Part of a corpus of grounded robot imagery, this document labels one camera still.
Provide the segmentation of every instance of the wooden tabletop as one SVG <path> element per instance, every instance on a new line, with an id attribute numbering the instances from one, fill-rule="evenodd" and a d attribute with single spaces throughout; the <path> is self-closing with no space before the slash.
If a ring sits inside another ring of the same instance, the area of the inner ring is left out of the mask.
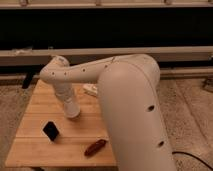
<path id="1" fill-rule="evenodd" d="M 6 160 L 6 167 L 92 167 L 115 166 L 110 143 L 93 157 L 85 149 L 104 138 L 107 132 L 96 97 L 84 93 L 82 84 L 74 84 L 81 114 L 74 120 L 64 117 L 62 104 L 50 85 L 38 81 L 19 125 Z M 42 129 L 53 121 L 60 135 L 51 142 Z"/>

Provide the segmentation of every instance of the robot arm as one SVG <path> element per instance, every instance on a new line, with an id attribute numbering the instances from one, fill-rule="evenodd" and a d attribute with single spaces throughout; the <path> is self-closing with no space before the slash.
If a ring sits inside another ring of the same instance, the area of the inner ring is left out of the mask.
<path id="1" fill-rule="evenodd" d="M 148 55 L 126 55 L 69 67 L 55 57 L 40 73 L 64 102 L 80 109 L 70 82 L 98 83 L 102 116 L 120 171 L 176 171 L 156 95 L 160 70 Z"/>

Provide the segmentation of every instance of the black cable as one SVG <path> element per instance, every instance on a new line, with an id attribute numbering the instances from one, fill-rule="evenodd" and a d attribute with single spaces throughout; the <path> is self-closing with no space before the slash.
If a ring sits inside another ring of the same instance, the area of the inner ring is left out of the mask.
<path id="1" fill-rule="evenodd" d="M 210 170 L 213 171 L 213 167 L 211 167 L 208 163 L 206 163 L 205 161 L 203 161 L 202 159 L 200 159 L 199 157 L 193 155 L 193 154 L 190 154 L 190 153 L 187 153 L 187 152 L 183 152 L 183 151 L 173 151 L 172 154 L 184 154 L 184 155 L 187 155 L 187 156 L 190 156 L 190 157 L 193 157 L 195 159 L 197 159 L 198 161 L 200 161 L 201 163 L 203 163 L 206 167 L 208 167 Z"/>

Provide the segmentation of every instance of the black dot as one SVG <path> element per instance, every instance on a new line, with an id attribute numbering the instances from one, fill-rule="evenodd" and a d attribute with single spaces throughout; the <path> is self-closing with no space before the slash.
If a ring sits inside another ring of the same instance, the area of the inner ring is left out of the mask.
<path id="1" fill-rule="evenodd" d="M 162 147 L 164 145 L 164 141 L 161 141 L 160 143 L 158 143 L 158 148 Z"/>
<path id="2" fill-rule="evenodd" d="M 154 108 L 155 108 L 155 106 L 154 106 L 154 105 L 149 106 L 149 107 L 148 107 L 148 112 L 153 111 L 153 110 L 154 110 Z"/>

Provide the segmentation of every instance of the speckled floor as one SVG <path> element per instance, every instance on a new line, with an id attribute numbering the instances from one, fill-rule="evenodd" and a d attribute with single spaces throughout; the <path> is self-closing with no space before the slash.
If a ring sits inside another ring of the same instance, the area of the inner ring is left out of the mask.
<path id="1" fill-rule="evenodd" d="M 35 84 L 23 90 L 20 85 L 23 76 L 18 76 L 19 81 L 5 81 L 6 78 L 0 77 L 0 170 L 30 171 L 6 169 L 4 161 Z M 204 91 L 202 82 L 203 79 L 161 80 L 157 92 L 173 150 L 193 153 L 213 166 L 213 93 Z M 176 154 L 174 158 L 178 171 L 209 171 L 191 157 Z M 116 168 L 46 170 L 115 171 Z"/>

